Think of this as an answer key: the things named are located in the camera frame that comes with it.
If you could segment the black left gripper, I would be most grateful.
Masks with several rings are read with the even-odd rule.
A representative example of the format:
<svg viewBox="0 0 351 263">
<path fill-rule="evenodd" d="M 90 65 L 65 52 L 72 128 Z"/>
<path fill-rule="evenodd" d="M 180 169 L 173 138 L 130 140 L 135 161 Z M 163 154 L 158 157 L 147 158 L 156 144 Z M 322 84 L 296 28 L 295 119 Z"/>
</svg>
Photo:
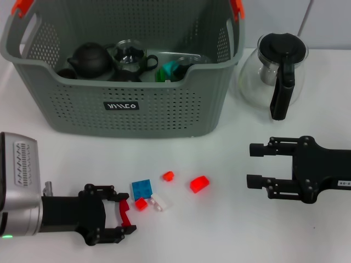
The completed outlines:
<svg viewBox="0 0 351 263">
<path fill-rule="evenodd" d="M 42 197 L 41 232 L 77 232 L 87 245 L 118 244 L 136 225 L 105 228 L 103 200 L 121 202 L 128 193 L 117 193 L 113 185 L 86 184 L 77 197 Z"/>
</svg>

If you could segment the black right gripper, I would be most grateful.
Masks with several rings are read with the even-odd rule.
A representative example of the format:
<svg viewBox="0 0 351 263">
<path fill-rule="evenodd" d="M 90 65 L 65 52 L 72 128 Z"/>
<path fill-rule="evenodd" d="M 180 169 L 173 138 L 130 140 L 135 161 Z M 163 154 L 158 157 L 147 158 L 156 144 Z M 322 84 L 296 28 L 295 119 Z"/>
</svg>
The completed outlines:
<svg viewBox="0 0 351 263">
<path fill-rule="evenodd" d="M 311 136 L 271 137 L 264 144 L 250 144 L 251 157 L 292 156 L 298 181 L 247 175 L 247 187 L 265 188 L 269 199 L 300 199 L 313 204 L 324 190 L 350 190 L 350 150 L 319 146 Z"/>
</svg>

